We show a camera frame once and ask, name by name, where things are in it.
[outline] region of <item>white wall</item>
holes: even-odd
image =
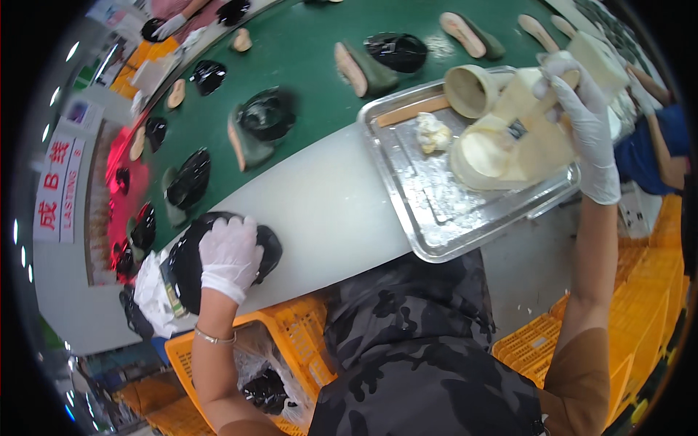
[[[131,124],[131,102],[104,87],[89,87],[80,96],[105,107],[104,117]],[[84,208],[96,135],[77,128],[62,132],[85,140],[77,179],[75,243],[34,242],[34,280],[39,311],[76,354],[91,354],[140,342],[126,326],[119,303],[121,286],[89,287],[85,266]]]

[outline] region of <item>white cloth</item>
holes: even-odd
[[[160,265],[168,258],[169,252],[151,251],[143,260],[143,264],[135,279],[133,301],[153,326],[155,334],[163,338],[171,338],[177,331],[188,330],[181,328],[175,319],[170,300],[165,291],[165,282],[160,274]]]

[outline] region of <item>sign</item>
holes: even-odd
[[[34,240],[73,243],[77,175],[85,141],[54,133],[34,205]]]
[[[66,108],[66,115],[61,116],[57,129],[71,126],[95,135],[99,130],[103,115],[103,106],[96,105],[82,98],[74,98]]]

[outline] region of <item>white glove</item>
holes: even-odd
[[[155,30],[155,32],[153,32],[153,36],[157,37],[158,41],[164,41],[168,38],[168,36],[172,35],[180,27],[184,26],[184,23],[186,23],[186,18],[184,18],[184,15],[177,14]]]
[[[635,74],[632,73],[632,71],[628,71],[628,77],[630,77],[630,93],[633,97],[635,97],[637,104],[640,105],[640,110],[642,113],[645,116],[654,115],[655,109],[649,92],[643,88],[642,84],[637,79]]]
[[[621,199],[621,182],[603,93],[575,60],[550,60],[541,69],[543,79],[535,84],[533,93],[542,98],[552,86],[562,110],[570,116],[574,145],[580,157],[581,191],[598,204],[617,203]],[[576,93],[560,78],[569,70],[579,71]],[[547,114],[547,118],[559,119],[560,115],[560,112]]]
[[[613,54],[616,56],[616,59],[618,59],[618,62],[623,67],[623,70],[625,70],[628,67],[628,61],[625,60],[625,58],[622,57],[620,53],[618,53],[618,50],[614,47],[613,43],[611,43],[611,41],[606,37],[606,32],[604,32],[603,26],[599,23],[596,23],[596,27],[599,29],[599,32],[601,32],[602,41],[609,46],[609,49],[611,49]]]
[[[264,248],[257,244],[257,223],[233,217],[219,218],[199,242],[201,287],[219,291],[242,304],[257,277]]]

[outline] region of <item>plastic bag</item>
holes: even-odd
[[[281,356],[279,349],[274,344],[274,341],[269,335],[269,332],[264,324],[261,322],[252,322],[237,330],[237,342],[235,343],[235,348],[236,352],[242,352],[249,355],[251,359],[250,362],[253,362],[253,357],[262,357],[265,362],[268,363],[268,366],[262,367],[238,367],[238,389],[243,392],[244,385],[248,384],[254,379],[260,378],[268,368],[271,368],[281,379],[281,382],[283,383],[283,390],[285,391],[287,397],[283,401],[284,406],[281,410],[281,416],[286,421],[300,427],[301,430],[307,433],[308,429],[310,428],[310,423],[313,420],[315,402],[313,402],[305,391],[303,391],[303,388],[291,372],[291,369],[284,358]],[[252,378],[247,378],[253,372],[254,376]],[[246,376],[246,382],[241,385],[243,375]],[[265,387],[276,388],[273,383]],[[278,395],[278,391],[273,392],[276,395],[270,396],[269,399],[273,400],[273,402],[280,402],[283,396]]]

